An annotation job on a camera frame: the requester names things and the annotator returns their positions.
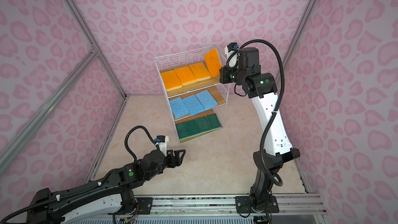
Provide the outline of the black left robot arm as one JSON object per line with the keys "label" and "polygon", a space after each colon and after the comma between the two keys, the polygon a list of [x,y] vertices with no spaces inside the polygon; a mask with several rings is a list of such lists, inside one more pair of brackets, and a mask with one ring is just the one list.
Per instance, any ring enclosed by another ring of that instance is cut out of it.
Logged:
{"label": "black left robot arm", "polygon": [[[141,159],[137,158],[128,144],[130,135],[138,129],[144,130],[155,146],[154,150]],[[1,223],[8,224],[11,219],[26,213],[28,224],[65,224],[72,218],[81,217],[80,212],[85,207],[106,199],[116,201],[108,204],[114,208],[112,216],[137,214],[139,204],[133,190],[162,174],[165,169],[181,166],[186,151],[168,150],[166,136],[153,138],[142,125],[133,127],[127,133],[124,146],[133,157],[133,162],[110,170],[98,180],[72,189],[56,192],[51,192],[49,188],[42,189],[35,194],[29,206],[7,215]]]}

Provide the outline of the green sponge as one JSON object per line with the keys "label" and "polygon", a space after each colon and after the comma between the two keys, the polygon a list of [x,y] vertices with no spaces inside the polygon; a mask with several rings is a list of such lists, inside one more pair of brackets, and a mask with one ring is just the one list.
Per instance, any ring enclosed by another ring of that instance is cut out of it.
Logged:
{"label": "green sponge", "polygon": [[209,123],[211,131],[219,130],[222,128],[222,125],[216,114],[207,115],[206,118]]}
{"label": "green sponge", "polygon": [[190,137],[192,137],[194,135],[194,131],[191,127],[190,121],[176,124],[176,129],[177,129],[177,134],[178,134],[179,140],[181,142],[186,139],[189,139]]}
{"label": "green sponge", "polygon": [[201,134],[201,130],[196,119],[187,121],[187,131],[190,137]]}
{"label": "green sponge", "polygon": [[196,121],[199,128],[199,134],[204,134],[211,131],[211,127],[206,116],[197,118]]}

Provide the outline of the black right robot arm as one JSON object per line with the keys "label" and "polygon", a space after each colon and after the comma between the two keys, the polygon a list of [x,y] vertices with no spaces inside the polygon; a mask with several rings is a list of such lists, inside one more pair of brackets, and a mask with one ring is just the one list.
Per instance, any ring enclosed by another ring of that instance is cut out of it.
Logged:
{"label": "black right robot arm", "polygon": [[[276,56],[280,87],[277,87],[271,73],[261,71],[259,50],[252,44],[264,44]],[[229,43],[225,53],[228,59],[219,70],[220,83],[242,87],[242,96],[251,99],[263,129],[259,150],[253,154],[257,167],[256,179],[249,196],[235,198],[236,211],[243,218],[248,218],[252,213],[264,213],[266,220],[270,221],[272,209],[278,206],[272,189],[283,185],[278,172],[285,163],[300,156],[300,151],[292,146],[288,138],[279,111],[285,93],[282,58],[274,45],[263,39],[250,40],[241,46]]]}

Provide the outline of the blue sponge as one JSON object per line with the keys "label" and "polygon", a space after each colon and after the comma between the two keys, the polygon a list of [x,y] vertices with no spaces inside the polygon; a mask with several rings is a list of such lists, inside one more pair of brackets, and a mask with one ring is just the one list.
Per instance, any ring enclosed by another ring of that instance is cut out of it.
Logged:
{"label": "blue sponge", "polygon": [[187,109],[181,97],[171,100],[170,107],[175,119],[179,119],[189,114],[189,110]]}
{"label": "blue sponge", "polygon": [[199,113],[204,112],[204,108],[196,98],[195,94],[189,97],[182,99],[184,104],[186,105],[187,109],[189,110],[190,116],[197,115]]}
{"label": "blue sponge", "polygon": [[204,111],[210,110],[218,105],[218,102],[213,98],[208,90],[197,93],[195,96],[203,106]]}

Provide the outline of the orange sponge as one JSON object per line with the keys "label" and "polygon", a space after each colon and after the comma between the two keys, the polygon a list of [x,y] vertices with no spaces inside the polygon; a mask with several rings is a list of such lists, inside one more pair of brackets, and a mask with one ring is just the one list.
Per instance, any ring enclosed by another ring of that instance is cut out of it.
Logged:
{"label": "orange sponge", "polygon": [[194,74],[197,82],[211,79],[211,74],[207,70],[207,68],[205,67],[203,62],[190,64],[189,68],[192,71],[192,73]]}
{"label": "orange sponge", "polygon": [[216,48],[212,49],[204,55],[207,69],[211,77],[216,77],[220,74],[220,69],[222,67],[220,57]]}
{"label": "orange sponge", "polygon": [[182,88],[182,83],[174,70],[162,72],[161,77],[167,92]]}
{"label": "orange sponge", "polygon": [[175,68],[174,71],[183,87],[194,84],[197,81],[195,75],[188,66]]}

